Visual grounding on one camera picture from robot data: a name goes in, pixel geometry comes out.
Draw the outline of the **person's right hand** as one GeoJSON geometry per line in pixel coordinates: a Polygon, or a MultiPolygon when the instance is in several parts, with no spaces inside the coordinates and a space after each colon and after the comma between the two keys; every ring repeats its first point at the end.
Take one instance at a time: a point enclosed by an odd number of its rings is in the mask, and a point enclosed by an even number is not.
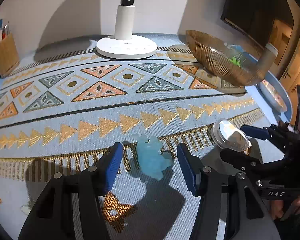
{"type": "Polygon", "coordinates": [[[270,201],[270,215],[273,220],[285,220],[289,216],[300,214],[300,196],[290,201],[271,200],[270,201]]]}

